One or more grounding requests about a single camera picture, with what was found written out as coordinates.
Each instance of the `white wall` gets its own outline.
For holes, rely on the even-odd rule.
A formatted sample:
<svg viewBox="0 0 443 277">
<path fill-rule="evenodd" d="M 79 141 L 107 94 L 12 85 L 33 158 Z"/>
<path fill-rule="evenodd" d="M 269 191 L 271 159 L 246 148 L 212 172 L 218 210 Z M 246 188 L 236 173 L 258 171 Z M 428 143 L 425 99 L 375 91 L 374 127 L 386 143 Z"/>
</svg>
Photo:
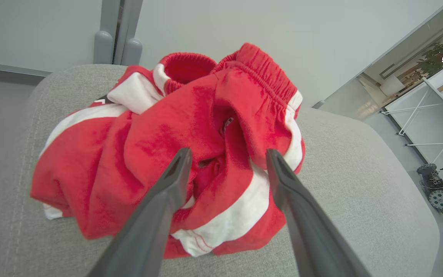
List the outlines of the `white wall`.
<svg viewBox="0 0 443 277">
<path fill-rule="evenodd" d="M 443 7 L 443 0 L 144 0 L 140 65 L 172 52 L 219 61 L 251 42 L 312 106 L 360 74 Z"/>
<path fill-rule="evenodd" d="M 417 51 L 433 43 L 434 39 L 443 34 L 443 10 L 426 22 L 423 26 L 418 28 L 409 37 L 403 40 L 399 45 L 387 53 L 383 58 L 375 62 L 364 72 L 378 83 L 383 83 L 384 79 L 380 77 L 380 73 L 388 68 L 393 63 L 393 68 L 388 70 L 384 75 L 395 70 L 402 63 L 413 57 Z M 401 70 L 394 72 L 398 76 L 402 72 L 410 69 L 417 64 L 417 59 L 408 63 L 408 66 L 403 66 Z"/>
<path fill-rule="evenodd" d="M 54 72 L 93 62 L 102 0 L 0 0 L 0 64 Z"/>
</svg>

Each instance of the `elastic waistband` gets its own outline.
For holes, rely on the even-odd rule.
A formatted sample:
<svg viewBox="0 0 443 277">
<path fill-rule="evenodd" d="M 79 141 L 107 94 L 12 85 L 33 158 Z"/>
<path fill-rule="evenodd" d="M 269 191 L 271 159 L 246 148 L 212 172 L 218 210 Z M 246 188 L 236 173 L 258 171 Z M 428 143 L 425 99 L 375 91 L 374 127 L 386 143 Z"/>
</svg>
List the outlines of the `elastic waistband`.
<svg viewBox="0 0 443 277">
<path fill-rule="evenodd" d="M 285 72 L 259 47 L 245 43 L 237 52 L 216 64 L 211 58 L 194 53 L 173 53 L 162 58 L 153 70 L 153 79 L 164 96 L 184 84 L 228 68 L 239 68 L 253 77 L 277 102 L 297 110 L 302 95 Z"/>
<path fill-rule="evenodd" d="M 293 110 L 297 110 L 302 102 L 302 95 L 285 72 L 255 45 L 245 43 L 237 52 L 221 60 L 211 73 L 227 68 L 240 68 L 265 88 L 274 100 Z"/>
</svg>

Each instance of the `stitching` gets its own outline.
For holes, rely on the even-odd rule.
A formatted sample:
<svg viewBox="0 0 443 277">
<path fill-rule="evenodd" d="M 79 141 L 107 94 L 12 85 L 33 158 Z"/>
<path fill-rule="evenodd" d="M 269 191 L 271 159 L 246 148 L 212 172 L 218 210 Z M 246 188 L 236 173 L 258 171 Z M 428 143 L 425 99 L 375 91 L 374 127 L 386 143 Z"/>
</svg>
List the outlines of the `stitching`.
<svg viewBox="0 0 443 277">
<path fill-rule="evenodd" d="M 202 249 L 202 247 L 198 243 L 197 237 L 195 235 L 190 234 L 189 231 L 192 232 L 192 230 L 187 230 L 187 234 L 190 235 L 191 238 L 194 238 L 196 240 L 196 244 L 197 244 L 197 247 L 199 248 L 199 250 L 201 250 L 201 251 L 203 251 L 205 253 L 209 253 L 210 250 L 207 251 L 207 250 Z"/>
<path fill-rule="evenodd" d="M 214 247 L 211 247 L 211 246 L 209 246 L 207 243 L 206 243 L 206 241 L 204 241 L 204 238 L 203 238 L 203 236 L 202 235 L 199 235 L 198 233 L 196 233 L 194 230 L 191 230 L 191 232 L 192 233 L 194 233 L 195 235 L 198 235 L 199 236 L 199 238 L 201 238 L 202 239 L 202 241 L 204 242 L 204 245 L 206 245 L 206 247 L 208 247 L 209 249 L 214 249 Z"/>
<path fill-rule="evenodd" d="M 41 100 L 42 100 L 43 95 L 44 95 L 44 93 L 41 93 L 41 94 L 40 94 L 40 97 L 39 97 L 39 99 L 37 100 L 37 103 L 41 103 Z M 29 140 L 30 140 L 30 134 L 31 134 L 31 132 L 32 132 L 33 119 L 35 118 L 34 115 L 37 114 L 37 111 L 38 111 L 38 109 L 35 109 L 35 112 L 32 114 L 32 119 L 31 119 L 31 121 L 30 121 L 29 130 L 28 130 L 28 135 L 27 135 L 27 139 L 26 139 L 26 141 L 25 141 L 25 153 L 23 154 L 23 160 L 24 160 L 24 161 L 25 161 L 26 158 L 27 158 L 28 142 L 29 142 Z M 22 164 L 22 166 L 21 166 L 21 168 L 20 168 L 20 176 L 19 176 L 19 178 L 18 178 L 18 188 L 17 188 L 17 191 L 16 191 L 16 195 L 17 195 L 17 196 L 20 194 L 20 191 L 21 191 L 21 183 L 22 183 L 22 179 L 23 179 L 23 168 L 24 168 L 23 165 L 24 165 L 24 164 Z M 18 197 L 15 197 L 15 203 L 14 203 L 14 206 L 15 206 L 15 207 L 16 207 L 16 205 L 17 205 L 17 200 L 18 200 Z M 12 218 L 11 218 L 11 223 L 12 223 L 12 224 L 11 224 L 10 232 L 9 232 L 8 245 L 7 245 L 7 254 L 6 254 L 6 258 L 5 258 L 5 270 L 3 271 L 3 276 L 5 276 L 6 273 L 7 273 L 8 260 L 9 260 L 8 258 L 9 258 L 9 252 L 10 252 L 10 244 L 11 244 L 12 239 L 13 239 L 13 226 L 14 226 L 13 222 L 14 222 L 15 217 L 16 217 L 16 209 L 13 210 L 13 216 L 12 216 Z M 16 268 L 16 264 L 15 264 L 14 267 L 13 267 L 13 270 L 14 270 L 14 272 L 13 272 L 13 276 L 15 275 L 15 268 Z"/>
<path fill-rule="evenodd" d="M 42 96 L 44 95 L 44 93 L 41 95 L 41 97 L 39 98 L 39 103 L 38 103 L 38 105 L 39 104 L 41 104 L 42 102 L 41 102 L 41 100 L 42 100 Z M 39 112 L 39 116 L 38 116 L 38 118 L 37 118 L 37 123 L 38 122 L 40 122 L 40 119 L 42 118 L 42 113 L 43 113 L 43 108 L 42 108 L 42 105 L 39 105 L 38 107 L 41 107 L 41 109 L 40 109 L 40 112 Z M 37 124 L 37 127 L 35 128 L 35 132 L 33 133 L 33 142 L 32 142 L 32 148 L 31 148 L 31 153 L 30 153 L 30 161 L 28 162 L 28 168 L 27 168 L 27 172 L 29 172 L 30 171 L 30 169 L 32 168 L 32 163 L 33 163 L 33 153 L 35 152 L 34 151 L 34 149 L 35 149 L 35 141 L 36 141 L 36 137 L 37 137 L 37 132 L 38 132 L 38 130 L 40 129 L 40 124 Z M 21 230 L 22 230 L 22 219 L 23 219 L 23 210 L 24 210 L 24 207 L 25 207 L 25 201 L 26 201 L 26 199 L 27 199 L 27 197 L 25 196 L 25 197 L 23 197 L 23 200 L 22 200 L 22 203 L 21 203 L 21 206 L 22 206 L 22 208 L 20 209 L 20 222 L 19 222 L 19 224 L 18 224 L 18 237 L 17 237 L 17 239 L 16 239 L 16 249 L 15 249 L 15 259 L 14 259 L 14 265 L 13 265 L 13 276 L 15 276 L 16 275 L 16 261 L 17 261 L 17 258 L 18 258 L 18 251 L 20 250 L 20 233 L 21 233 Z"/>
<path fill-rule="evenodd" d="M 204 249 L 202 249 L 201 248 L 201 246 L 199 245 L 199 243 L 198 243 L 198 241 L 197 241 L 197 238 L 196 237 L 194 237 L 194 239 L 195 239 L 195 241 L 196 241 L 196 245 L 197 245 L 197 247 L 199 248 L 199 250 L 201 250 L 201 251 L 203 251 L 203 252 L 206 252 L 206 253 L 208 253 L 209 251 L 206 251 L 206 250 L 204 250 Z"/>
<path fill-rule="evenodd" d="M 275 102 L 277 102 L 278 104 L 280 104 L 286 108 L 288 103 L 285 102 L 281 98 L 281 96 L 276 94 L 275 90 L 269 84 L 267 84 L 265 81 L 263 81 L 261 76 L 259 74 L 257 74 L 252 68 L 249 68 L 247 65 L 245 65 L 239 61 L 229 61 L 227 63 L 234 63 L 234 65 L 236 65 L 237 68 L 239 68 L 239 70 L 241 70 L 241 71 L 249 74 L 251 77 L 253 77 L 254 80 L 257 82 L 257 84 L 267 91 L 270 98 L 272 98 Z"/>
</svg>

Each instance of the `gray cushion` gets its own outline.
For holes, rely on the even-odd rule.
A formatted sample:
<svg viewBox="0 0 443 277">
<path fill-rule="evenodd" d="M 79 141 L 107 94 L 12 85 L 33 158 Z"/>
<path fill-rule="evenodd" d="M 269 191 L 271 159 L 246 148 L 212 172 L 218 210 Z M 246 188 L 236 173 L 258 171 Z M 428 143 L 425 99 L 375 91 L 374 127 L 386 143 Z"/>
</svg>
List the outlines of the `gray cushion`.
<svg viewBox="0 0 443 277">
<path fill-rule="evenodd" d="M 85 276 L 110 238 L 88 241 L 74 219 L 45 219 L 28 196 L 47 135 L 67 114 L 105 95 L 123 74 L 117 65 L 83 65 L 51 74 L 29 100 L 21 175 L 5 188 L 2 276 Z M 302 108 L 306 144 L 299 174 L 375 277 L 429 276 L 438 228 L 422 196 L 384 141 L 367 125 Z M 161 276 L 297 276 L 286 227 L 263 249 L 164 260 Z"/>
</svg>

